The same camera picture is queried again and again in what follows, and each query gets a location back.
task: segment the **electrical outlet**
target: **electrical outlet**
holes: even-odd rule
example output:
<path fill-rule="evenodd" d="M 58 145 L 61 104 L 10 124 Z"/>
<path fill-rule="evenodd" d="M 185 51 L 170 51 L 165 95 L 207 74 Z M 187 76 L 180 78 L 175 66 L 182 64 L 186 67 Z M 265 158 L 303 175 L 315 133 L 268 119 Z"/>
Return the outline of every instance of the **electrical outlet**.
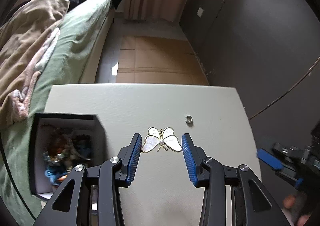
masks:
<path fill-rule="evenodd" d="M 199 7 L 199 10 L 197 12 L 197 16 L 199 16 L 201 18 L 203 12 L 204 12 L 204 10 L 201 7 Z"/>

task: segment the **open box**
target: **open box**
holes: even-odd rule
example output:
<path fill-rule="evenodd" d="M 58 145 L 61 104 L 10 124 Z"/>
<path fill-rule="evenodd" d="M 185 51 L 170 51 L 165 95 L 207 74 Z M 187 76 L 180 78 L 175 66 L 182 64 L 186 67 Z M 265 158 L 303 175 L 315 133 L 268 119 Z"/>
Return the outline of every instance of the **open box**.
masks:
<path fill-rule="evenodd" d="M 106 160 L 106 134 L 96 115 L 36 113 L 29 143 L 28 171 L 30 192 L 42 201 L 48 201 L 53 194 L 49 179 L 44 175 L 46 164 L 43 153 L 49 143 L 49 130 L 43 125 L 58 128 L 72 128 L 76 135 L 89 135 L 92 148 L 92 166 L 102 165 Z M 97 210 L 96 193 L 93 191 L 92 212 Z"/>

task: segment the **butterfly brooch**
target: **butterfly brooch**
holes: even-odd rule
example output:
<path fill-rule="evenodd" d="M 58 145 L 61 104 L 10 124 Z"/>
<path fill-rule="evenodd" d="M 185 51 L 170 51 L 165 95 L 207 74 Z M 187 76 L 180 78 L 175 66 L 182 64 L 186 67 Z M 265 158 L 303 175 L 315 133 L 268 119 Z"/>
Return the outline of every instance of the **butterfly brooch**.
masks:
<path fill-rule="evenodd" d="M 166 127 L 163 131 L 162 129 L 159 131 L 155 127 L 150 127 L 148 129 L 148 135 L 144 139 L 144 144 L 141 147 L 141 152 L 148 153 L 158 145 L 160 145 L 160 147 L 157 152 L 159 152 L 160 148 L 167 151 L 168 149 L 166 147 L 174 152 L 181 152 L 182 147 L 179 144 L 178 138 L 173 133 L 172 127 Z"/>

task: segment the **wall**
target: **wall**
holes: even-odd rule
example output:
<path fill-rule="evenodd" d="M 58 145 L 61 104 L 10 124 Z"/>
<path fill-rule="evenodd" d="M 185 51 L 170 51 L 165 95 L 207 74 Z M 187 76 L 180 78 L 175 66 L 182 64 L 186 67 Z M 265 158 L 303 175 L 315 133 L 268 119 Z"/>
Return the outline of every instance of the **wall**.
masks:
<path fill-rule="evenodd" d="M 199 18 L 196 13 L 202 7 Z M 248 118 L 295 84 L 319 57 L 320 23 L 305 0 L 189 0 L 180 26 L 211 85 L 235 87 Z M 302 148 L 319 119 L 319 67 L 250 120 L 257 147 L 276 141 Z M 294 189 L 261 165 L 281 203 Z"/>

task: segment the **green bedsheet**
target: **green bedsheet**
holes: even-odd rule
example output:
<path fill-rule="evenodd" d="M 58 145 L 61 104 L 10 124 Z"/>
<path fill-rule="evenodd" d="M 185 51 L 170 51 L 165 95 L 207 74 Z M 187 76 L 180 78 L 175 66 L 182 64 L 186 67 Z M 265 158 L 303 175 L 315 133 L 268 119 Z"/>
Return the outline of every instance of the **green bedsheet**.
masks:
<path fill-rule="evenodd" d="M 60 25 L 61 33 L 57 46 L 33 91 L 29 118 L 1 130 L 13 179 L 35 217 L 41 211 L 41 204 L 37 198 L 31 196 L 28 179 L 28 148 L 33 116 L 36 112 L 44 111 L 52 85 L 79 83 L 110 6 L 111 0 L 87 0 L 65 16 Z M 0 185 L 1 197 L 17 223 L 23 226 L 32 225 L 34 220 L 14 190 L 2 157 Z"/>

